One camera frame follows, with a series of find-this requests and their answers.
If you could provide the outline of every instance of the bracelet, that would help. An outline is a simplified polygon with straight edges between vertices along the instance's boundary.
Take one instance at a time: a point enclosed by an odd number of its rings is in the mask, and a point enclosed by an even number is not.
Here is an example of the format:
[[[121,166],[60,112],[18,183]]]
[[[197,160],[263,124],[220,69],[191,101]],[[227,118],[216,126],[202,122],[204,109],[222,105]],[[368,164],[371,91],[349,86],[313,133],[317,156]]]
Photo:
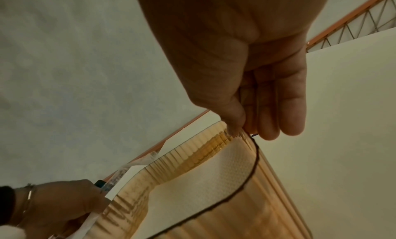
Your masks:
[[[30,207],[30,203],[31,203],[31,200],[32,200],[32,195],[33,195],[33,192],[34,192],[34,190],[35,190],[35,185],[29,183],[25,188],[28,188],[28,189],[29,189],[28,198],[26,199],[26,202],[24,203],[24,209],[23,209],[23,211],[22,211],[21,221],[19,222],[19,224],[17,225],[17,227],[20,227],[20,226],[22,225],[22,222],[25,220],[26,212],[27,212],[27,210],[28,210],[29,207]]]

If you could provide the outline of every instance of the black sleeve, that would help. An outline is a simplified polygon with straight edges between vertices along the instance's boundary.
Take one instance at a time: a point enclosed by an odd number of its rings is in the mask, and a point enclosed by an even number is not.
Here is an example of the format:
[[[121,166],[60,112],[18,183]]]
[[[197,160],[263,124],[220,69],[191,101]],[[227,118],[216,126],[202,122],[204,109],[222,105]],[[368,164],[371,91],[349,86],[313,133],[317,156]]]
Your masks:
[[[15,207],[15,191],[6,186],[0,187],[0,226],[11,219]]]

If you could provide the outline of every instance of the hand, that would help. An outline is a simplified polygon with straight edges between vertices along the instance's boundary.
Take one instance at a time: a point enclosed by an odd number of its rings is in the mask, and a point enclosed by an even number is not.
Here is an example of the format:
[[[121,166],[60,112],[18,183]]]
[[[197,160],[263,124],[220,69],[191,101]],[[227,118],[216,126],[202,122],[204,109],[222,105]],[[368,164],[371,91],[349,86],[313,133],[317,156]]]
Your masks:
[[[22,217],[28,189],[15,190],[16,208],[11,220],[17,225]],[[110,201],[100,188],[88,180],[53,182],[37,185],[21,227],[27,239],[47,239],[51,235],[68,237],[85,221],[89,213],[101,213]]]
[[[306,33],[326,0],[139,0],[191,101],[267,140],[306,116]]]

